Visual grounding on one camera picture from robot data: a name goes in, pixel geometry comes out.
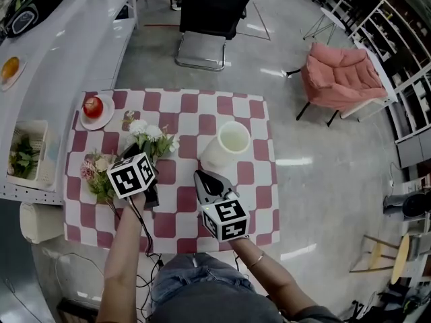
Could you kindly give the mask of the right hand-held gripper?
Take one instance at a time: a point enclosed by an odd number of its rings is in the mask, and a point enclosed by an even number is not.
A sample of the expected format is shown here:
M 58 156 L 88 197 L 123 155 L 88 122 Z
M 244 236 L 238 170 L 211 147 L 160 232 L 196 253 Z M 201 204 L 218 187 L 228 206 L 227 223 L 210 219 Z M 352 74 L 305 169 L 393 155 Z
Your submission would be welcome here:
M 229 179 L 207 170 L 196 170 L 193 178 L 197 198 L 206 204 L 201 206 L 201 214 L 207 231 L 219 243 L 247 236 L 249 211 L 243 207 Z M 223 198 L 214 202 L 217 197 Z

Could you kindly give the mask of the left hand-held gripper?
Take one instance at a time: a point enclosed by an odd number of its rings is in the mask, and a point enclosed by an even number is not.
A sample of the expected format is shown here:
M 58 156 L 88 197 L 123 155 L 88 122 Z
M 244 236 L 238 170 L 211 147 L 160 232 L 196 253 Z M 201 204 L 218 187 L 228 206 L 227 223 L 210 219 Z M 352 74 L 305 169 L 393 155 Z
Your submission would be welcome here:
M 106 173 L 118 199 L 126 199 L 143 192 L 146 209 L 159 205 L 156 184 L 158 171 L 138 144 L 128 146 L 119 156 L 120 161 L 111 164 Z

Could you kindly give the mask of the white flower bouquet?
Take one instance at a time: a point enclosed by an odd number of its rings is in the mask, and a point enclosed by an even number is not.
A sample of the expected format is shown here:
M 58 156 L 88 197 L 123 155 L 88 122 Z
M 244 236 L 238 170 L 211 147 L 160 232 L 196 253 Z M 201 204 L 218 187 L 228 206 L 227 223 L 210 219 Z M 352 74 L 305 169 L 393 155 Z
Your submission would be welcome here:
M 127 111 L 123 122 L 127 123 L 128 135 L 125 148 L 137 146 L 138 152 L 145 152 L 155 165 L 159 159 L 168 157 L 180 147 L 179 136 L 168 134 L 168 125 L 160 128 L 144 119 L 134 117 L 135 111 Z

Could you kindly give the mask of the pink flower bouquet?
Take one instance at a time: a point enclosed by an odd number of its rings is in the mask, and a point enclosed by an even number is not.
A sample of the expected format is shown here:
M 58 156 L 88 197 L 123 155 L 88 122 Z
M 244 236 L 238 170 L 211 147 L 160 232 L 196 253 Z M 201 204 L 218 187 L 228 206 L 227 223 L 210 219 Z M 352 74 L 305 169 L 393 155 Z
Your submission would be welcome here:
M 87 182 L 89 191 L 96 197 L 96 202 L 108 205 L 116 218 L 120 219 L 114 205 L 115 191 L 107 174 L 107 169 L 113 164 L 115 158 L 113 154 L 103 154 L 93 150 L 84 157 L 80 175 Z

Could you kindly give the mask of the white vase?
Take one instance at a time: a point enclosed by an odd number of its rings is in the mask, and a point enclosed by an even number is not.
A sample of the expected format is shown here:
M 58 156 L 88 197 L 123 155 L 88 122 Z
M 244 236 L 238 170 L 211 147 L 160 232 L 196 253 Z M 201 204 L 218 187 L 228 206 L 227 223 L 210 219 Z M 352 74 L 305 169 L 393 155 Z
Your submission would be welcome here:
M 250 144 L 251 135 L 243 124 L 226 122 L 203 150 L 200 157 L 202 168 L 211 171 L 223 169 L 245 153 Z

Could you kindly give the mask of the person's left forearm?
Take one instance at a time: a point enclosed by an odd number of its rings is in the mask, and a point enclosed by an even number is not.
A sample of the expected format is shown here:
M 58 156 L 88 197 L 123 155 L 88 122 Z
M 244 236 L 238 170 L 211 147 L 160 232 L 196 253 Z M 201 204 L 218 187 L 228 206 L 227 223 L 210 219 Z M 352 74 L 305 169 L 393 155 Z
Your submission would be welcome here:
M 97 323 L 137 323 L 136 284 L 142 224 L 133 207 L 123 209 L 104 267 Z

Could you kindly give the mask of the person's right forearm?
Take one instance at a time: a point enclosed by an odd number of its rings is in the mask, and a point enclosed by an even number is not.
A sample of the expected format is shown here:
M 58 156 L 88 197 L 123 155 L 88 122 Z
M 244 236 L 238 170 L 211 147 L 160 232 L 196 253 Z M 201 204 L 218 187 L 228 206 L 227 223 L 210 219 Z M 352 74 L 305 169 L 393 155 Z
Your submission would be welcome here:
M 288 318 L 294 317 L 306 308 L 317 306 L 301 290 L 293 276 L 252 241 L 247 238 L 238 238 L 230 241 L 230 245 L 266 290 L 277 308 Z

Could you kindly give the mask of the red apple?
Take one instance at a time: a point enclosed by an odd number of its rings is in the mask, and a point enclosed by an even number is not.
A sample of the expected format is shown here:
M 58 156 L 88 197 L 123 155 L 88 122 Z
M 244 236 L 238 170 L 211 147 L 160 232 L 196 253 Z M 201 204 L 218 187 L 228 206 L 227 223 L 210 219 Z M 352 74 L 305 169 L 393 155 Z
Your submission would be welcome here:
M 88 98 L 83 104 L 83 111 L 87 118 L 97 119 L 102 115 L 104 106 L 99 97 L 92 96 Z

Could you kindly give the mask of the red white checkered tablecloth table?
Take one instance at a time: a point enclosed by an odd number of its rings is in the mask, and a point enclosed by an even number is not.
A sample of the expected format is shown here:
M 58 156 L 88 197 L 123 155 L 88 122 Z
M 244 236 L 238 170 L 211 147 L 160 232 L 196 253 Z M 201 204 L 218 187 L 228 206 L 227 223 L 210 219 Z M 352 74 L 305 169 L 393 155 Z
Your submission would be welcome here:
M 229 245 L 217 242 L 198 217 L 199 203 L 193 174 L 199 156 L 229 121 L 243 124 L 251 134 L 251 145 L 223 175 L 236 187 L 249 208 L 249 236 L 257 245 L 279 241 L 279 200 L 273 141 L 267 104 L 261 96 L 196 89 L 144 89 L 107 92 L 114 101 L 109 123 L 97 131 L 82 127 L 76 110 L 69 131 L 64 179 L 65 238 L 90 246 L 109 248 L 118 219 L 110 207 L 96 202 L 80 175 L 84 157 L 97 150 L 118 155 L 125 149 L 128 134 L 123 122 L 134 110 L 158 127 L 179 136 L 180 147 L 157 162 L 160 204 L 144 213 L 147 232 L 141 245 L 152 238 L 157 253 L 217 252 Z

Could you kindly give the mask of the person's blue jeans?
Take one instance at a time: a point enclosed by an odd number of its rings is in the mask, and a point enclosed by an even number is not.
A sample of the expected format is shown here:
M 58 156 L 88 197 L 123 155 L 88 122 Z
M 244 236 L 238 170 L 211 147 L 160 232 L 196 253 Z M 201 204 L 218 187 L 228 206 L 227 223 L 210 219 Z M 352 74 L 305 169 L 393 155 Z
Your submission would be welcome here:
M 158 271 L 152 285 L 151 299 L 154 304 L 162 304 L 183 287 L 205 282 L 255 290 L 251 282 L 233 266 L 207 253 L 177 254 Z

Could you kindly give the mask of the white perforated basket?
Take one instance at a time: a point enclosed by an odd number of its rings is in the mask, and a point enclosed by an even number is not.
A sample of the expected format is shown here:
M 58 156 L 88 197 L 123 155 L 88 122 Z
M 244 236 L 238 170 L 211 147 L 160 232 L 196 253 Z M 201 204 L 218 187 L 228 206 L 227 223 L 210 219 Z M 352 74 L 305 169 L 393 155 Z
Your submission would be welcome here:
M 48 154 L 51 146 L 51 130 L 45 120 L 19 121 L 15 125 L 10 151 L 24 135 L 30 138 L 30 144 L 40 151 L 38 164 L 27 178 L 18 178 L 7 174 L 9 183 L 35 189 L 48 188 L 55 178 L 55 161 Z

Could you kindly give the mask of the green artificial leaves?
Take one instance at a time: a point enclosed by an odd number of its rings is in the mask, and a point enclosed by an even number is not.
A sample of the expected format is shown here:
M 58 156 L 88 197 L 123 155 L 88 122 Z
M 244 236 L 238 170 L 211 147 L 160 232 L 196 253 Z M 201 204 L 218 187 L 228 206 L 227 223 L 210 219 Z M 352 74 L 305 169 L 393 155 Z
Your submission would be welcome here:
M 40 151 L 30 144 L 28 135 L 21 137 L 9 152 L 7 174 L 18 178 L 27 178 L 37 166 Z

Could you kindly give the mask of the person's grey shirt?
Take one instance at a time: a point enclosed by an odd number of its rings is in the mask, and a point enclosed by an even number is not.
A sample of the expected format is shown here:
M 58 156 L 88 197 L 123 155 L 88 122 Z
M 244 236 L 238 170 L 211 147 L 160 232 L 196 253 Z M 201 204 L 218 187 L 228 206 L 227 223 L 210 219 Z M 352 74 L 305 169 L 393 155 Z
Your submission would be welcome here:
M 313 302 L 263 296 L 221 283 L 195 283 L 157 302 L 147 323 L 343 323 Z

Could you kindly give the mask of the cream plastic canister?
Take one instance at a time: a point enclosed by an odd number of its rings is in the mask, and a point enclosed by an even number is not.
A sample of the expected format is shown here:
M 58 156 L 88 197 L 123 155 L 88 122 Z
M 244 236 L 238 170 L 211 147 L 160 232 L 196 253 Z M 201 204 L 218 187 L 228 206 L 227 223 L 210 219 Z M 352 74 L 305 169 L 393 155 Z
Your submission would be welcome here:
M 62 206 L 22 202 L 20 228 L 25 239 L 40 244 L 64 234 Z

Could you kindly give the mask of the white shelving workbench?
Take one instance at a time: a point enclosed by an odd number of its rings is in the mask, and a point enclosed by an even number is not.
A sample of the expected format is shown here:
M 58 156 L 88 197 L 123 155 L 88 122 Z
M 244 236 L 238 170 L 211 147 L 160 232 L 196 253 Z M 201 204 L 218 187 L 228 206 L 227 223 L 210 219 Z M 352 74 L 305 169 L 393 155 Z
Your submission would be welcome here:
M 136 0 L 64 0 L 45 22 L 0 46 L 0 65 L 17 56 L 24 70 L 0 92 L 0 199 L 60 205 L 68 134 L 85 91 L 115 86 L 125 49 L 137 27 Z M 15 125 L 45 120 L 55 178 L 46 189 L 7 181 Z

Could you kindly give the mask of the orange fruit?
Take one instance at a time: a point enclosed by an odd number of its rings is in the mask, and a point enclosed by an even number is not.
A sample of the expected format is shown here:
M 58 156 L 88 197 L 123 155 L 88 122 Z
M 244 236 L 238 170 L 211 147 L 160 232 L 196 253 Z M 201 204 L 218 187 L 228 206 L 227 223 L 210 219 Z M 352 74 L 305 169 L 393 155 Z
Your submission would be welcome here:
M 9 58 L 2 67 L 1 77 L 3 81 L 11 79 L 20 68 L 20 59 L 18 57 Z

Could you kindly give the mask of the black cantilever chair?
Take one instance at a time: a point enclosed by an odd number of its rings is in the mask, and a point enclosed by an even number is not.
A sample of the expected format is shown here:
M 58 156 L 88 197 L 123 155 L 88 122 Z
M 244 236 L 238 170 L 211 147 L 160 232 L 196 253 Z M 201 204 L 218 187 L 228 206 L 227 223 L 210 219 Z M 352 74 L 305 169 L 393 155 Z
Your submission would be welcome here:
M 246 6 L 250 0 L 182 0 L 179 31 L 181 39 L 174 62 L 181 67 L 220 72 L 226 66 L 226 43 L 236 34 L 241 19 L 246 18 Z M 210 60 L 214 65 L 206 66 L 186 63 L 179 59 L 187 32 L 224 39 L 220 61 Z

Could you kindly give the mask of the black bag with green trim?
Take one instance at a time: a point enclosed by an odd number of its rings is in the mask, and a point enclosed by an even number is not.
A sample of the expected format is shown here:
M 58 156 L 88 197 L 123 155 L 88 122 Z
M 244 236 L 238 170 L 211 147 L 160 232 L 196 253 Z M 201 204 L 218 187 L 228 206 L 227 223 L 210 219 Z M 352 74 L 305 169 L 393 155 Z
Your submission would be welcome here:
M 11 0 L 3 27 L 8 38 L 15 38 L 43 22 L 63 0 Z

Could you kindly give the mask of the yellow round side table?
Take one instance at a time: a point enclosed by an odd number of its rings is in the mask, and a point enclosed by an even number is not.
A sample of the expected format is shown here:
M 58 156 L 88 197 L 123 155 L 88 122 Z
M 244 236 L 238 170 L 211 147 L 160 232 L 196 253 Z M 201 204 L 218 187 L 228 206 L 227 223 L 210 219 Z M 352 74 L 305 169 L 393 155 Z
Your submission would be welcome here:
M 405 234 L 402 236 L 398 245 L 386 242 L 384 240 L 364 234 L 364 238 L 374 243 L 372 250 L 368 252 L 368 264 L 366 268 L 355 269 L 349 271 L 351 274 L 360 273 L 376 273 L 381 271 L 392 271 L 390 284 L 394 285 L 402 276 L 403 270 L 407 263 L 409 254 L 410 236 Z M 395 256 L 389 256 L 383 253 L 385 248 L 390 248 L 397 251 Z M 380 266 L 381 260 L 390 260 L 392 265 Z

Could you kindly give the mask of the black round floor fan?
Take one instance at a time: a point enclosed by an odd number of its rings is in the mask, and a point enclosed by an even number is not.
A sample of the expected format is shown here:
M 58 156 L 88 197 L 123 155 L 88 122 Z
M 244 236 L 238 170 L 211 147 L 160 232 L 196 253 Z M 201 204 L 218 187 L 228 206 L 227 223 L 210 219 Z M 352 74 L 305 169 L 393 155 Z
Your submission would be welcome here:
M 384 215 L 403 213 L 406 218 L 414 218 L 425 212 L 431 213 L 431 191 L 391 195 L 383 202 Z

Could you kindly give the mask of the white storage rack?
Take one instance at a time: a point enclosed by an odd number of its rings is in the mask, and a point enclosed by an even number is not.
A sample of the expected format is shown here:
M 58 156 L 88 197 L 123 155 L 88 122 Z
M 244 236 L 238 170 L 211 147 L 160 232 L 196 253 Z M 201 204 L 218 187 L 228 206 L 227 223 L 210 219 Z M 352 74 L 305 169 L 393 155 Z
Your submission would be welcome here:
M 431 50 L 388 0 L 380 0 L 349 37 L 377 56 L 397 94 L 398 102 L 386 108 L 401 167 L 431 159 Z

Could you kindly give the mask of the white rectangular table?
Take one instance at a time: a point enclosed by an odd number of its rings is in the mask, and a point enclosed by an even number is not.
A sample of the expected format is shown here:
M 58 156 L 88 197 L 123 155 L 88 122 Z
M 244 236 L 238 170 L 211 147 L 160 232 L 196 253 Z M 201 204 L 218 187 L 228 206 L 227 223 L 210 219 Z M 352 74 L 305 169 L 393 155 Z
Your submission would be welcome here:
M 354 106 L 352 109 L 346 110 L 345 112 L 340 114 L 340 118 L 346 119 L 350 115 L 357 113 L 359 110 L 365 108 L 366 106 L 368 106 L 370 104 L 377 105 L 377 107 L 375 109 L 371 110 L 367 115 L 358 117 L 358 122 L 362 122 L 363 120 L 366 120 L 367 118 L 375 115 L 376 113 L 380 112 L 381 110 L 384 110 L 386 107 L 390 106 L 392 103 L 398 102 L 398 98 L 397 98 L 397 94 L 395 93 L 395 90 L 391 84 L 391 81 L 388 78 L 387 74 L 385 73 L 385 70 L 383 69 L 383 66 L 381 65 L 377 56 L 371 50 L 367 49 L 362 43 L 358 42 L 357 40 L 354 40 L 354 44 L 357 48 L 364 49 L 367 52 L 368 56 L 370 57 L 370 60 L 372 61 L 374 69 L 378 73 L 380 81 L 382 82 L 383 87 L 387 92 L 387 95 L 383 98 L 375 98 L 372 100 L 367 100 L 365 102 L 358 104 L 357 106 Z

